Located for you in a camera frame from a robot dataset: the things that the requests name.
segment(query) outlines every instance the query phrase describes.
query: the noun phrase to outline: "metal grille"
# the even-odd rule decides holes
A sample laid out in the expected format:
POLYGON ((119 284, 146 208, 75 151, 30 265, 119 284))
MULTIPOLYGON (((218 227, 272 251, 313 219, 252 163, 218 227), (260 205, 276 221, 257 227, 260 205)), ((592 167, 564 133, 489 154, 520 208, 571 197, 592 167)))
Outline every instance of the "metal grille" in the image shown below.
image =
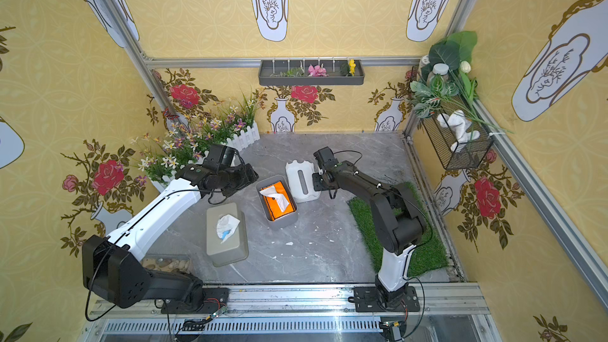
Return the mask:
MULTIPOLYGON (((458 101, 461 105, 464 105, 459 97, 454 97, 454 100, 458 101)), ((450 114, 456 110, 460 110, 455 104, 452 103, 441 103, 441 105, 435 110, 435 114, 429 118, 422 120, 424 129, 426 129, 429 135, 430 141, 435 148, 435 152, 441 161, 446 171, 455 171, 458 169, 475 169, 479 167, 483 157, 486 155, 494 140, 489 136, 486 127, 478 122, 473 122, 473 125, 469 127, 468 132, 474 130, 479 131, 479 139, 458 142, 453 131, 448 128, 443 128, 437 122, 437 116, 439 114, 450 114), (450 147, 456 143, 454 152, 450 147)))
MULTIPOLYGON (((377 316, 347 317, 263 317, 263 318, 218 318, 206 324, 202 330, 182 326, 183 318, 171 321, 171 333, 180 334, 272 334, 272 333, 373 333, 380 332, 377 316)), ((105 334, 168 334, 167 320, 110 320, 105 334)))

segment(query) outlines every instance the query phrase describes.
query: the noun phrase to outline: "artificial grass mat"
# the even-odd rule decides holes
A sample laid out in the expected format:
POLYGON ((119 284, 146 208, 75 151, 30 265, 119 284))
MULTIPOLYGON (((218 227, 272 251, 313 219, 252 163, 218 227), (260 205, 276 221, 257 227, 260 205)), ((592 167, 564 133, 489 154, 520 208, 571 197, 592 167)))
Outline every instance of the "artificial grass mat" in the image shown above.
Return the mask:
MULTIPOLYGON (((422 206, 416 187, 411 182, 406 182, 406 185, 414 192, 418 208, 424 211, 424 214, 428 219, 429 215, 422 206)), ((370 252, 374 270, 378 272, 382 265, 383 247, 376 237, 376 229, 374 229, 374 223, 371 219, 371 209, 367 203, 360 198, 353 198, 348 201, 348 207, 350 207, 354 220, 357 222, 361 234, 363 234, 363 241, 367 250, 370 252)), ((427 225, 426 232, 422 236, 422 243, 430 238, 431 227, 431 224, 427 225)), ((437 236, 437 230, 434 230, 433 239, 429 241, 429 243, 414 250, 414 255, 412 255, 412 260, 410 261, 410 267, 407 270, 407 276, 420 276, 430 270, 443 267, 447 267, 446 249, 437 236)))

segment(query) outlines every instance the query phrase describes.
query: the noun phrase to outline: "white tulip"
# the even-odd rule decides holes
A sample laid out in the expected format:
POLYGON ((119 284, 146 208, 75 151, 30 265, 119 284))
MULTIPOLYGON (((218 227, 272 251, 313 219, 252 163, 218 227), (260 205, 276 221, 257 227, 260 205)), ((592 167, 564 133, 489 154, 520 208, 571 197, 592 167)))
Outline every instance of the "white tulip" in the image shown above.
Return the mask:
POLYGON ((467 61, 460 62, 460 71, 468 73, 471 71, 471 65, 467 61))

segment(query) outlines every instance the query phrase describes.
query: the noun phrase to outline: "white picket fence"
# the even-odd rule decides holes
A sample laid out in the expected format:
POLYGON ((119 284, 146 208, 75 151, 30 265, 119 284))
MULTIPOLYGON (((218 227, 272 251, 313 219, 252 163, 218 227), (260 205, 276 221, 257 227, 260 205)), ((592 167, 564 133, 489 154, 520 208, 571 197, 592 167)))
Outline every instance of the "white picket fence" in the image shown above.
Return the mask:
MULTIPOLYGON (((249 147, 251 144, 253 144, 256 140, 260 139, 260 132, 258 131, 258 124, 256 122, 254 122, 254 126, 250 127, 247 126, 246 130, 241 130, 239 134, 232 134, 232 138, 230 139, 226 139, 225 142, 223 142, 222 144, 228 146, 228 147, 232 147, 234 149, 236 149, 237 151, 242 151, 243 149, 249 147)), ((196 164, 202 164, 203 160, 205 160, 205 157, 207 157, 209 155, 209 151, 206 150, 203 157, 200 159, 200 161, 196 161, 196 164)), ((237 156, 234 156, 234 158, 232 159, 232 166, 236 166, 239 165, 240 161, 238 159, 237 156)), ((167 182, 158 182, 158 181, 152 181, 152 185, 154 185, 154 187, 159 191, 162 192, 167 185, 169 185, 169 182, 173 179, 171 178, 167 178, 169 181, 167 182)))

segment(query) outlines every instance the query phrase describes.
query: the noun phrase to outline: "black wire basket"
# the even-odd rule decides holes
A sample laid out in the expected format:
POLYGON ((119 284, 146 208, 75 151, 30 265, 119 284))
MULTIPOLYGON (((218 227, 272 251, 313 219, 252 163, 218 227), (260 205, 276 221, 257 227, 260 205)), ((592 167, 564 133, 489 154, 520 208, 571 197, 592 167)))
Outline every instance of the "black wire basket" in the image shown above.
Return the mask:
MULTIPOLYGON (((455 96, 452 99, 466 106, 460 97, 455 96)), ((456 110, 461 110, 461 108, 453 103, 441 102, 441 105, 434 110, 433 115, 422 119, 422 125, 426 129, 430 142, 433 144, 441 165, 446 171, 475 169, 481 164, 494 140, 488 134, 485 125, 473 121, 473 124, 466 131, 479 131, 479 138, 467 142, 458 142, 451 128, 443 128, 437 122, 439 114, 444 113, 449 117, 456 110), (450 147, 454 143, 456 143, 456 146, 452 152, 450 147)))

